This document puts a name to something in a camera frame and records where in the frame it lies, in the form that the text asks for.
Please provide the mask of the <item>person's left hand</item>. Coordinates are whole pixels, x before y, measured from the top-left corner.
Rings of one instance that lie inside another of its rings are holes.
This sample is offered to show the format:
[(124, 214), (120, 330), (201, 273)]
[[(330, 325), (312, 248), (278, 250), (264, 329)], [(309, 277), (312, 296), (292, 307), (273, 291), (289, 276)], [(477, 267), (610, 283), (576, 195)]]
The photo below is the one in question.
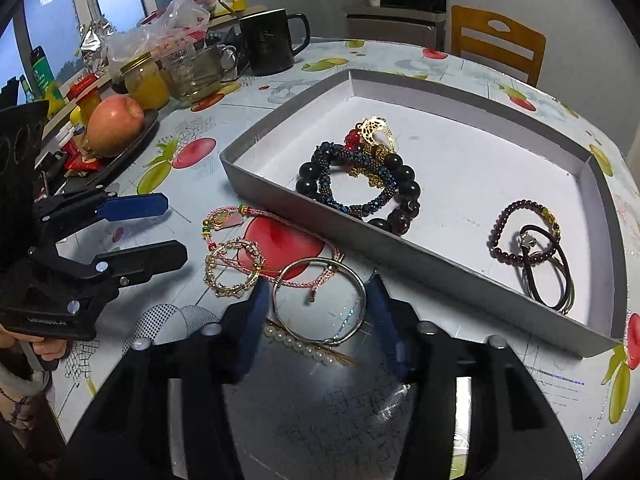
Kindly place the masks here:
[(35, 354), (47, 362), (61, 359), (67, 349), (66, 340), (13, 333), (0, 326), (0, 347), (2, 349), (12, 349), (20, 341), (28, 342)]

